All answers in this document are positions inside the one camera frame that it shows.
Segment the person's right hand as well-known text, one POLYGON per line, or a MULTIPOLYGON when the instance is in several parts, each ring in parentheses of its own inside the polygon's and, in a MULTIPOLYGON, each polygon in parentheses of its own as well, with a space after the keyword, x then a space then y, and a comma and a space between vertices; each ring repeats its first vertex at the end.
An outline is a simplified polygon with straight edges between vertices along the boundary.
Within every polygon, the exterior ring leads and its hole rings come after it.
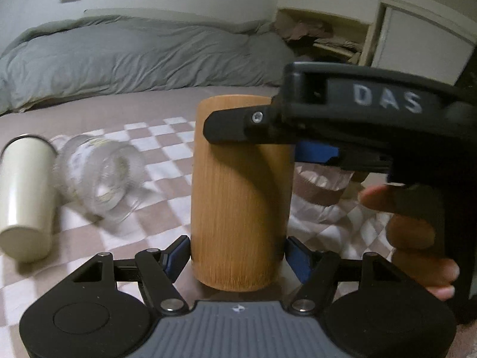
POLYGON ((441 301, 455 294, 460 269, 454 260, 431 251, 436 230, 425 220, 429 197, 416 189, 381 184, 364 189, 359 201, 366 208, 392 215, 386 239, 394 247, 391 262, 441 301))

